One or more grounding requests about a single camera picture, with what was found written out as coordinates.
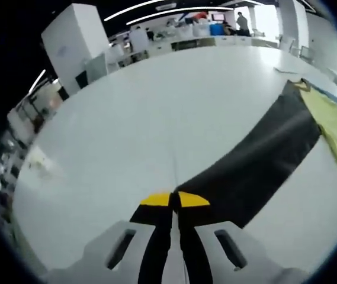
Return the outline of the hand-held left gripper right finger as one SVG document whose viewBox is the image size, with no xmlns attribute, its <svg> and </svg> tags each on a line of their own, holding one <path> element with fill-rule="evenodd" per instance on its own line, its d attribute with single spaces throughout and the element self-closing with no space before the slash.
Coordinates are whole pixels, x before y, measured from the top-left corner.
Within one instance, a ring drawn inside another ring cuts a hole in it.
<svg viewBox="0 0 337 284">
<path fill-rule="evenodd" d="M 282 267 L 264 246 L 230 221 L 217 218 L 205 198 L 179 191 L 180 246 L 190 283 L 304 283 L 307 273 Z"/>
</svg>

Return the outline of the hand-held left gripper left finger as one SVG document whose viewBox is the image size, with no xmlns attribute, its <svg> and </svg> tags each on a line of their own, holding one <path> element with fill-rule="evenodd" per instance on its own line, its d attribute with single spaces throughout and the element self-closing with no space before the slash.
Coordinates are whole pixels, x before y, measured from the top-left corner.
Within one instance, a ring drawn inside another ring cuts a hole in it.
<svg viewBox="0 0 337 284">
<path fill-rule="evenodd" d="M 90 241 L 82 257 L 54 269 L 44 283 L 161 283 L 171 246 L 170 193 L 141 201 L 129 221 L 119 221 Z"/>
</svg>

